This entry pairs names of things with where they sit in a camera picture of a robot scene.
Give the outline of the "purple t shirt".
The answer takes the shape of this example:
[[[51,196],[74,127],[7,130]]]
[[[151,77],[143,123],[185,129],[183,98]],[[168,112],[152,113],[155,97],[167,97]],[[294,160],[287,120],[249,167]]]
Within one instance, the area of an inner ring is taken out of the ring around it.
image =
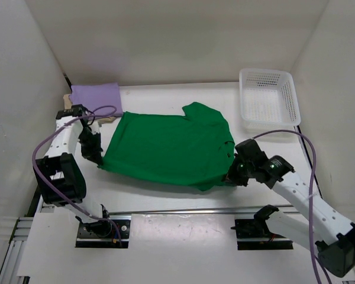
[[[82,104],[90,111],[110,105],[116,107],[115,117],[123,115],[120,88],[117,83],[102,85],[72,85],[69,99],[73,105]]]

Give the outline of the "green t shirt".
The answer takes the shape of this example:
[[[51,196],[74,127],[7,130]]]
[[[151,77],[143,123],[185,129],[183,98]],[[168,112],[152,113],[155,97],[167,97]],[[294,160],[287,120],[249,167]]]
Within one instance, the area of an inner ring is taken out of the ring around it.
[[[202,103],[183,115],[125,112],[100,169],[202,192],[227,184],[235,142],[222,113]]]

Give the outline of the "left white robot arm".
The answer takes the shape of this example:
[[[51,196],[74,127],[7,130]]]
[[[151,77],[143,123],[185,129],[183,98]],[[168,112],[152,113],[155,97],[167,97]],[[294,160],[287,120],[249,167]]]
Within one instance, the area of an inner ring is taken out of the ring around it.
[[[49,138],[46,154],[37,159],[40,149],[33,152],[32,163],[43,201],[64,208],[87,229],[111,227],[109,213],[102,204],[87,196],[86,182],[75,160],[80,145],[84,159],[103,165],[100,125],[93,113],[83,105],[74,105],[56,115],[56,132]]]

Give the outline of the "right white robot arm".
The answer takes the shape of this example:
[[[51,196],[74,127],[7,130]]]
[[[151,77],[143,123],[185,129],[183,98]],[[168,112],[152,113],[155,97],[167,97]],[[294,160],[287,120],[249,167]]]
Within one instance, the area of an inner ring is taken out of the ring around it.
[[[282,235],[305,247],[336,277],[344,277],[355,267],[355,222],[314,193],[312,183],[305,183],[283,157],[267,157],[255,140],[248,139],[236,145],[227,178],[240,186],[247,186],[250,179],[266,185],[307,220],[304,223],[266,205],[253,218],[260,231]]]

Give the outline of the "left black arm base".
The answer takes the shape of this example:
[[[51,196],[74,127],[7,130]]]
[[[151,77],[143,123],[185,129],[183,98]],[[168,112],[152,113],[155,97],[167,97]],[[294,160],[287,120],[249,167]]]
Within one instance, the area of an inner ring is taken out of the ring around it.
[[[115,227],[109,222],[79,223],[76,235],[76,248],[87,249],[126,249],[129,245],[131,215],[111,217],[120,232],[120,239]]]

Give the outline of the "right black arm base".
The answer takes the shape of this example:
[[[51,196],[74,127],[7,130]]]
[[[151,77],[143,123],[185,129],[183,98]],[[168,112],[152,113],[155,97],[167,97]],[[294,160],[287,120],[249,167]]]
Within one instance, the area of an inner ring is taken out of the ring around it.
[[[231,229],[236,233],[238,251],[293,249],[291,240],[265,231],[254,219],[235,219]]]

